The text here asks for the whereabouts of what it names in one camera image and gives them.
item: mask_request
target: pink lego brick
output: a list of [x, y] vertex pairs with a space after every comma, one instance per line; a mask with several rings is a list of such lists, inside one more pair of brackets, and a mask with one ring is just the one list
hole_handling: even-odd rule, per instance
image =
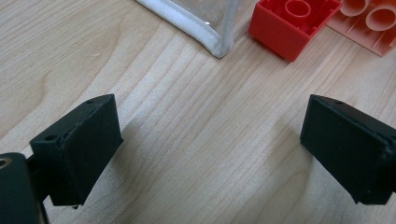
[[396, 0], [342, 0], [328, 26], [379, 56], [396, 46]]

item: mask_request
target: wood grain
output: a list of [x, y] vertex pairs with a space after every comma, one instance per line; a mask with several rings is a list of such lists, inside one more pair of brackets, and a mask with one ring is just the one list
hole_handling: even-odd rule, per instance
[[328, 28], [295, 63], [248, 35], [219, 60], [133, 0], [4, 0], [0, 153], [113, 92], [125, 142], [52, 223], [394, 223], [394, 195], [354, 204], [299, 135], [312, 93], [396, 127], [395, 62]]

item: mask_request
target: clear glass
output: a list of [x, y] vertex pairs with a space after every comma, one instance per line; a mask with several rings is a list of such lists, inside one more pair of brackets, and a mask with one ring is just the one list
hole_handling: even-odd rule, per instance
[[245, 34], [258, 0], [137, 0], [223, 57]]

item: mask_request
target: red plastic block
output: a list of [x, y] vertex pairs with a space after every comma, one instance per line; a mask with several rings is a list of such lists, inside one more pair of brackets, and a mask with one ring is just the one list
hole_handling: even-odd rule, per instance
[[396, 0], [343, 0], [328, 26], [379, 56], [396, 46]]
[[248, 32], [294, 62], [340, 7], [337, 0], [261, 0], [254, 9]]

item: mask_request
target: black plastic part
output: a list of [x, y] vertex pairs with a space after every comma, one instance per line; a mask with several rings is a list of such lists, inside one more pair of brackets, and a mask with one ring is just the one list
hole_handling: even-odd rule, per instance
[[0, 155], [0, 180], [0, 223], [48, 223], [22, 154]]
[[355, 203], [385, 204], [396, 183], [396, 130], [343, 102], [311, 95], [301, 143]]
[[54, 205], [84, 204], [121, 143], [113, 94], [79, 105], [30, 142], [35, 188], [47, 189]]

